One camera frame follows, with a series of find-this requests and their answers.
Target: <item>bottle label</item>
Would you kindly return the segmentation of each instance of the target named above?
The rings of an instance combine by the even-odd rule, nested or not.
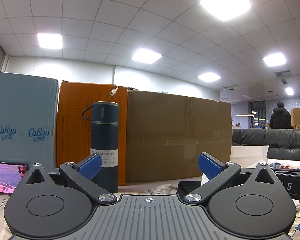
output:
[[[118,165],[118,149],[103,151],[90,148],[90,155],[94,153],[99,153],[101,155],[102,168],[111,168]]]

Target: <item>printed logo on box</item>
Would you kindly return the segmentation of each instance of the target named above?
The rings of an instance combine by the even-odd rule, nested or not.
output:
[[[42,142],[45,141],[46,136],[49,136],[50,131],[47,129],[43,130],[42,127],[39,127],[37,130],[31,128],[28,132],[29,137],[33,137],[34,142]]]
[[[12,135],[15,133],[17,133],[17,128],[10,128],[9,125],[3,128],[3,126],[0,125],[0,135],[2,140],[11,140]]]

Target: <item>metal screw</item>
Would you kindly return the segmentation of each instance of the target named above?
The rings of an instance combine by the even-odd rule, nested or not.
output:
[[[186,196],[186,199],[191,202],[196,202],[201,200],[201,196],[199,194],[189,194]]]
[[[108,202],[114,200],[114,196],[111,194],[101,194],[98,199],[102,202]]]

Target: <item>black sofa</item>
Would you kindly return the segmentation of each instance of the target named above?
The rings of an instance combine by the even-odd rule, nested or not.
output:
[[[300,129],[234,129],[232,146],[269,145],[268,158],[300,161]]]

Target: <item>blue gripper pad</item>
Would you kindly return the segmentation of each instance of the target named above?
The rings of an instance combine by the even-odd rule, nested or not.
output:
[[[92,179],[101,170],[102,159],[99,153],[90,155],[83,161],[79,162],[76,167],[77,171],[86,177]]]
[[[223,163],[219,162],[207,153],[201,153],[199,155],[198,165],[200,171],[204,173],[208,179],[213,179],[215,176],[221,173],[223,171],[223,167],[225,166]]]

